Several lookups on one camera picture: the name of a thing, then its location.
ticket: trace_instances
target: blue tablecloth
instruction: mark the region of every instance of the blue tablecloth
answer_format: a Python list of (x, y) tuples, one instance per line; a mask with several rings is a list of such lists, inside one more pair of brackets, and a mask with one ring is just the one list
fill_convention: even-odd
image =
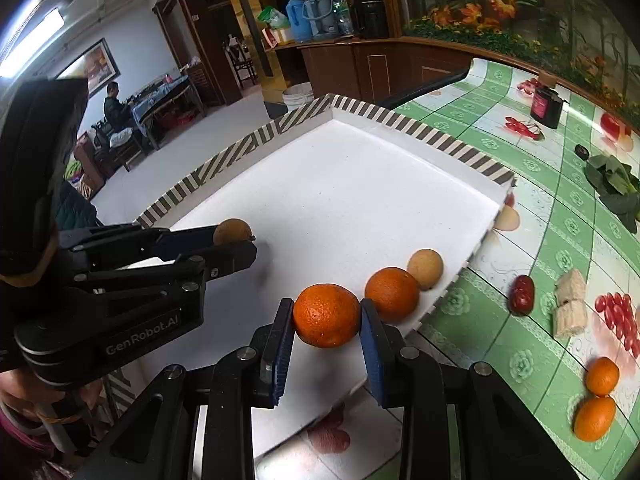
[(147, 97), (145, 97), (143, 101), (140, 101), (137, 105), (135, 105), (131, 109), (131, 115), (136, 121), (136, 124), (138, 125), (140, 132), (144, 136), (146, 136), (146, 127), (141, 120), (142, 117), (149, 111), (149, 109), (153, 105), (155, 105), (160, 99), (162, 99), (165, 95), (167, 95), (171, 90), (173, 90), (179, 84), (186, 81), (188, 77), (189, 76), (187, 75), (183, 75), (182, 77), (179, 77), (172, 83), (163, 84), (160, 88), (158, 88), (158, 90), (156, 90), (152, 94), (149, 94)]

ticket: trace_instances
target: picture frame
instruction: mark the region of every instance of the picture frame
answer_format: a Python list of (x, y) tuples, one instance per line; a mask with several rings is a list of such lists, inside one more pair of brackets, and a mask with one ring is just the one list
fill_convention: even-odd
[(100, 91), (109, 81), (120, 75), (104, 38), (96, 41), (60, 72), (56, 79), (85, 77), (89, 84), (89, 97)]

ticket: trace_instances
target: black kettle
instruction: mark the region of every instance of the black kettle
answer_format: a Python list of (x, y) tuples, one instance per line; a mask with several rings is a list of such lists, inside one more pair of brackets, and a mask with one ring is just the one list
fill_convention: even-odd
[(366, 40), (389, 37), (383, 0), (357, 0), (355, 4), (357, 34)]

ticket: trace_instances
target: pink label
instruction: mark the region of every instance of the pink label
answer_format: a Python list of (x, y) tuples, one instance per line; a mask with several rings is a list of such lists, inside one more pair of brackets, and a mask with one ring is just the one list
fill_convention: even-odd
[(538, 117), (544, 117), (547, 105), (548, 105), (548, 101), (545, 98), (543, 98), (539, 94), (535, 94), (533, 96), (533, 104), (531, 105), (531, 111), (535, 113)]

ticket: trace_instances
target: black round object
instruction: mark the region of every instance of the black round object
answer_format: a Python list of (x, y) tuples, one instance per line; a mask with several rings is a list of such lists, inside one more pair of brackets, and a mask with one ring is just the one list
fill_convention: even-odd
[(574, 152), (577, 156), (579, 156), (585, 162), (589, 160), (589, 150), (587, 150), (583, 145), (576, 144)]

